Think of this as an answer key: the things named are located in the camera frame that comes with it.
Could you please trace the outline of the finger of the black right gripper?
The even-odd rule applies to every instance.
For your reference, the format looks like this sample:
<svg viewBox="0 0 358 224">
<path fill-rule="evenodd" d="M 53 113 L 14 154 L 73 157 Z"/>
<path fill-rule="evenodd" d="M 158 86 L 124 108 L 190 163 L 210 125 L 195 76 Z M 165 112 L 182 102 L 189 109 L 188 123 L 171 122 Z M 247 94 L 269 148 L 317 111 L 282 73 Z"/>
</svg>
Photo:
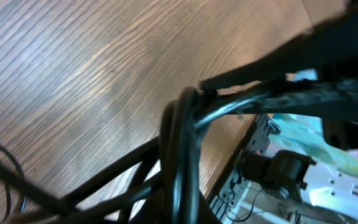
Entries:
<svg viewBox="0 0 358 224">
<path fill-rule="evenodd" d="M 266 93 L 234 114 L 290 113 L 358 123 L 358 77 L 323 82 L 274 80 L 250 89 Z"/>
<path fill-rule="evenodd" d="M 261 59 L 200 83 L 218 90 L 358 57 L 358 6 L 321 22 Z"/>
</svg>

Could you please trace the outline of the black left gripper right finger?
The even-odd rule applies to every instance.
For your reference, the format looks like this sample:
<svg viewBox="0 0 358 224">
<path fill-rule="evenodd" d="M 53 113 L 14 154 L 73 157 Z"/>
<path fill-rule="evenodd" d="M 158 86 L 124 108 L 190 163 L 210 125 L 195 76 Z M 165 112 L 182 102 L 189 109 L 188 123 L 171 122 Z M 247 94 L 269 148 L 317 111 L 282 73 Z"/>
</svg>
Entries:
<svg viewBox="0 0 358 224">
<path fill-rule="evenodd" d="M 199 210 L 197 224 L 221 224 L 221 221 L 213 213 L 201 191 L 199 191 Z"/>
</svg>

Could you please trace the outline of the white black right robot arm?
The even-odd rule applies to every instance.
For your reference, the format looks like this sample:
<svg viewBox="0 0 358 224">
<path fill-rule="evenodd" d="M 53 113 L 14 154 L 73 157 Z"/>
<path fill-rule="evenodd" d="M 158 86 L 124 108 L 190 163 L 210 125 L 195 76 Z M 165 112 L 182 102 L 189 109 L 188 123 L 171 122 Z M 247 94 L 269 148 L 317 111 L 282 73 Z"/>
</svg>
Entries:
<svg viewBox="0 0 358 224">
<path fill-rule="evenodd" d="M 201 82 L 204 91 L 259 81 L 243 95 L 217 102 L 203 115 L 289 113 L 358 123 L 358 3 L 315 25 L 260 60 Z M 280 151 L 247 156 L 242 175 L 299 202 L 358 218 L 357 177 L 336 173 L 310 156 Z"/>
</svg>

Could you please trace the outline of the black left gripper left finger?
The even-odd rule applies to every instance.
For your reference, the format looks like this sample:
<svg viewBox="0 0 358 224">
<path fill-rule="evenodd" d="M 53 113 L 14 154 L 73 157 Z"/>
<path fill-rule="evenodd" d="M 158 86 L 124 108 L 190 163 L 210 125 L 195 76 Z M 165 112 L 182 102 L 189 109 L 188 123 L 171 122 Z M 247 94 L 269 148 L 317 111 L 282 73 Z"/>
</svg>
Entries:
<svg viewBox="0 0 358 224">
<path fill-rule="evenodd" d="M 129 224 L 154 224 L 163 220 L 164 192 L 159 189 L 150 195 L 144 202 L 137 215 Z"/>
</svg>

